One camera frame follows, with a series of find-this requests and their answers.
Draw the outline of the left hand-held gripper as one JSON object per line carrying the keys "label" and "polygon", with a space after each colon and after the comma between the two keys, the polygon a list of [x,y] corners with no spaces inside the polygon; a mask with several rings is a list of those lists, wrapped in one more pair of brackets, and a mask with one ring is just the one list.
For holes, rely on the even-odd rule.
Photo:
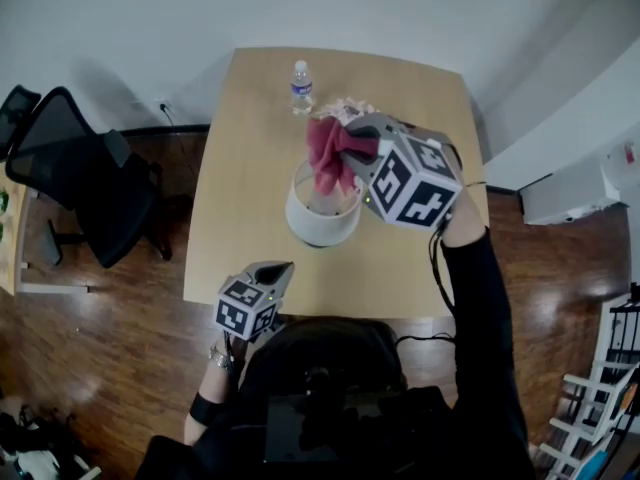
{"label": "left hand-held gripper", "polygon": [[247,278],[228,277],[217,295],[215,325],[245,341],[254,339],[273,323],[293,273],[293,262],[254,262],[244,269]]}

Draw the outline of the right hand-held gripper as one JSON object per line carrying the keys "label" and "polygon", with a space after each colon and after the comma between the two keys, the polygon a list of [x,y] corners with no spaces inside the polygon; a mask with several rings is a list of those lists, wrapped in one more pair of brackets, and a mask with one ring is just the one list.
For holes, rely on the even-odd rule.
{"label": "right hand-held gripper", "polygon": [[379,139],[379,157],[342,155],[343,163],[369,181],[367,206],[388,224],[436,229],[462,190],[445,150],[447,135],[411,127],[383,113],[369,113],[346,125],[356,138]]}

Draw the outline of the pink cloth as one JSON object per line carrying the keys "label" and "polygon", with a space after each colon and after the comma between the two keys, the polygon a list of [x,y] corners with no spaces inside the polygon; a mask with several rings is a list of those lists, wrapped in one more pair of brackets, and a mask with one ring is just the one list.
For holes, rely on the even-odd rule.
{"label": "pink cloth", "polygon": [[308,161],[314,174],[314,188],[321,195],[327,196],[337,185],[344,194],[355,188],[355,173],[341,159],[341,154],[354,151],[365,157],[375,158],[378,155],[379,139],[373,136],[352,136],[338,119],[327,116],[308,121],[306,144],[309,150]]}

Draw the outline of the white table lamp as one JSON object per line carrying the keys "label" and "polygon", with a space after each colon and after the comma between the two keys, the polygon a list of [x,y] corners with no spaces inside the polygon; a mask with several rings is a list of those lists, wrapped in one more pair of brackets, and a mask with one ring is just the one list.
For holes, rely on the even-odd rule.
{"label": "white table lamp", "polygon": [[344,193],[339,184],[329,195],[315,190],[314,172],[308,161],[301,163],[292,178],[285,205],[289,228],[304,243],[315,248],[338,245],[354,232],[360,218],[363,183]]}

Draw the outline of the person's right forearm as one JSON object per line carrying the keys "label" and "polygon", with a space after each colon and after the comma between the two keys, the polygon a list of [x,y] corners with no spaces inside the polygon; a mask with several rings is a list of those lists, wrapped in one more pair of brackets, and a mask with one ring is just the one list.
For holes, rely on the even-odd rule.
{"label": "person's right forearm", "polygon": [[488,228],[467,190],[442,236],[456,326],[459,402],[492,421],[519,419],[511,308]]}

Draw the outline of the person's left forearm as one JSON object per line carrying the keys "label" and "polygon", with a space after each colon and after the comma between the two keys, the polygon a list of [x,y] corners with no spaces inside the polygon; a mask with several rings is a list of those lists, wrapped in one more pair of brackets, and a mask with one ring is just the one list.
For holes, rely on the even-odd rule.
{"label": "person's left forearm", "polygon": [[[227,408],[237,391],[246,351],[245,341],[227,334],[209,349],[205,373],[197,392],[212,402],[224,404],[225,408],[219,414]],[[211,424],[205,427],[197,423],[188,412],[184,422],[183,442],[189,446],[194,445]]]}

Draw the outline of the pink flowers in cream pot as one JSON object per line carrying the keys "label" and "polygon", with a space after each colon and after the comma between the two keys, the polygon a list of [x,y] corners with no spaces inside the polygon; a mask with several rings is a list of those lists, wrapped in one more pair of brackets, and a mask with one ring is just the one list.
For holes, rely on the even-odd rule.
{"label": "pink flowers in cream pot", "polygon": [[313,111],[311,116],[317,119],[334,117],[342,125],[346,125],[359,117],[375,112],[377,112],[377,109],[366,100],[356,101],[351,97],[347,97],[324,104]]}

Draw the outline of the clear water bottle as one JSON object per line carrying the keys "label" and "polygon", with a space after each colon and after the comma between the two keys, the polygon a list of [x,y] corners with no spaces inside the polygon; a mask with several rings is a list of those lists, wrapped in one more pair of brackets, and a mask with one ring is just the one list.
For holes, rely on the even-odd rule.
{"label": "clear water bottle", "polygon": [[292,110],[295,115],[308,115],[313,108],[313,81],[308,64],[298,60],[291,76]]}

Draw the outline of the black wristband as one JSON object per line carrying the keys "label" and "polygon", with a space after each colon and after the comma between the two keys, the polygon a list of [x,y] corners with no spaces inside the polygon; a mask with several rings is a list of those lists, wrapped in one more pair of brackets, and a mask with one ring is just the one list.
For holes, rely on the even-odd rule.
{"label": "black wristband", "polygon": [[212,402],[197,392],[191,404],[189,415],[197,423],[208,427],[224,408],[224,404]]}

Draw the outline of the black chest harness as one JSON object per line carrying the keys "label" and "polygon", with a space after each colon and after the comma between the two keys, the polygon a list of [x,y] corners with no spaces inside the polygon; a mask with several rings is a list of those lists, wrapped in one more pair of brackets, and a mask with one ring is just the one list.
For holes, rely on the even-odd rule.
{"label": "black chest harness", "polygon": [[396,473],[429,446],[440,447],[450,417],[436,387],[364,392],[314,368],[302,393],[269,399],[265,460],[344,462]]}

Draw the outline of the black mesh headrest office chair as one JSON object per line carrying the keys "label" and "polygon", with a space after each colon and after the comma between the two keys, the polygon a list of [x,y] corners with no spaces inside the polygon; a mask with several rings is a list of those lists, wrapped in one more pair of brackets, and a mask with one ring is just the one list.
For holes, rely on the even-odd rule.
{"label": "black mesh headrest office chair", "polygon": [[166,236],[154,229],[161,208],[161,167],[133,153],[117,131],[96,133],[71,93],[46,96],[16,86],[0,106],[0,159],[8,178],[75,214],[77,233],[47,228],[55,254],[87,244],[104,268],[147,238],[168,260]]}

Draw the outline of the person's black clothing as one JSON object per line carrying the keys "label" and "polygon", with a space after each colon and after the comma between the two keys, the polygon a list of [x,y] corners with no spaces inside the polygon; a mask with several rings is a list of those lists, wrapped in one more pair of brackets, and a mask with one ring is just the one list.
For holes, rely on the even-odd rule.
{"label": "person's black clothing", "polygon": [[492,421],[459,402],[439,448],[429,446],[396,473],[344,462],[278,463],[265,460],[269,399],[303,392],[305,375],[326,368],[364,392],[404,391],[391,329],[383,323],[320,318],[287,326],[252,357],[227,408],[194,445],[154,437],[135,480],[480,480],[491,451],[502,452],[502,478],[533,480],[524,416]]}

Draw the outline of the clear water jug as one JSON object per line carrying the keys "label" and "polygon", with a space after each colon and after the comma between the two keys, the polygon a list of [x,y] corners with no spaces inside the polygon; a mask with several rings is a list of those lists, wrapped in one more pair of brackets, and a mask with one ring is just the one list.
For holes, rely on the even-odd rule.
{"label": "clear water jug", "polygon": [[605,154],[604,172],[618,190],[640,186],[640,139],[622,141]]}

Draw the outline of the white leg wooden table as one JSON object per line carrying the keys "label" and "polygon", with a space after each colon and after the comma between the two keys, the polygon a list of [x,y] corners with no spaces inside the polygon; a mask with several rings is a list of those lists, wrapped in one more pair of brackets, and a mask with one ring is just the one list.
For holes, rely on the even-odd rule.
{"label": "white leg wooden table", "polygon": [[0,203],[8,195],[5,211],[0,211],[0,289],[11,296],[18,293],[78,295],[89,292],[87,285],[31,283],[22,280],[30,264],[23,260],[28,210],[38,193],[11,181],[0,172]]}

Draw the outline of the black equipment pile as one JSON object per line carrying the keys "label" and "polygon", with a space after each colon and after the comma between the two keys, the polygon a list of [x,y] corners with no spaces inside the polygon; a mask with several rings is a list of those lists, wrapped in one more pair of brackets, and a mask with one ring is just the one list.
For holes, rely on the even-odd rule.
{"label": "black equipment pile", "polygon": [[90,452],[74,433],[74,413],[56,408],[36,415],[22,405],[18,419],[0,411],[0,463],[10,464],[19,480],[98,480],[102,469],[90,465]]}

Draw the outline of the black railing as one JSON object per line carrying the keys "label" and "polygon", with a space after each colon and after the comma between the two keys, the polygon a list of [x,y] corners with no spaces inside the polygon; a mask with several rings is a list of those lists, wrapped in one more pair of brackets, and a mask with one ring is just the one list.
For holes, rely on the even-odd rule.
{"label": "black railing", "polygon": [[610,310],[611,337],[607,358],[615,363],[640,362],[640,284],[633,282],[626,302]]}

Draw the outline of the blue box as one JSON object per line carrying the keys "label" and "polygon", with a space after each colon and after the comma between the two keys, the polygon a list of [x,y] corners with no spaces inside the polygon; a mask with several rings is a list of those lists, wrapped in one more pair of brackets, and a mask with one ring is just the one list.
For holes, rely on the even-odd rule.
{"label": "blue box", "polygon": [[602,469],[608,459],[608,452],[605,450],[597,451],[584,466],[577,480],[595,480],[596,476]]}

